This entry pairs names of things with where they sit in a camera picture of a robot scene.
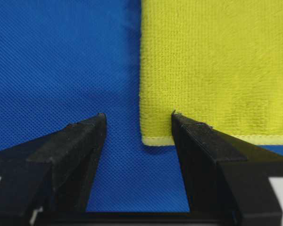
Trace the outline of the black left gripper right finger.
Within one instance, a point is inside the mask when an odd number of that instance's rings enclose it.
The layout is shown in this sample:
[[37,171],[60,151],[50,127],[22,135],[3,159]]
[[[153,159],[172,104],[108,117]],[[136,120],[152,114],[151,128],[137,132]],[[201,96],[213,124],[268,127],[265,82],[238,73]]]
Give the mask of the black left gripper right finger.
[[171,131],[190,210],[236,226],[283,226],[283,156],[180,113]]

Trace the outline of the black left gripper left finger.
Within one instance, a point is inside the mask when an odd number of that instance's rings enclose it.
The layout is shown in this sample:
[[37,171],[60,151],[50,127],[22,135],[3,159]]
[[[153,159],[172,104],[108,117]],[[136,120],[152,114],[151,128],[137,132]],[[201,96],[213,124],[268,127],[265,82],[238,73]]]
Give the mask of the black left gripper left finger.
[[32,226],[42,212],[83,212],[107,135],[99,113],[0,151],[0,226]]

